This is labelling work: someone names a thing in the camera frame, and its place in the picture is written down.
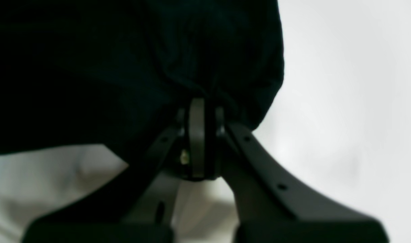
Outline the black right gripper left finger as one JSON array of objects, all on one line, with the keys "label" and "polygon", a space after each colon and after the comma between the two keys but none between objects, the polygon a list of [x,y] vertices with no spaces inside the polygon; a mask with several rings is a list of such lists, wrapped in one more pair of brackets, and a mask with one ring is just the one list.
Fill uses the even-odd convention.
[{"label": "black right gripper left finger", "polygon": [[206,178],[206,106],[194,98],[138,159],[85,198],[35,220],[24,243],[173,243],[182,180]]}]

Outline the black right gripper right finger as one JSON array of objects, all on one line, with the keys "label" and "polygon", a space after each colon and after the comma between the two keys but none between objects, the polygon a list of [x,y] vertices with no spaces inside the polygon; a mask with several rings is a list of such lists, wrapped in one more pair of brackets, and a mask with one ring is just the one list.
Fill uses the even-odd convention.
[{"label": "black right gripper right finger", "polygon": [[387,243],[382,224],[284,169],[250,129],[205,108],[205,177],[222,177],[239,217],[235,243]]}]

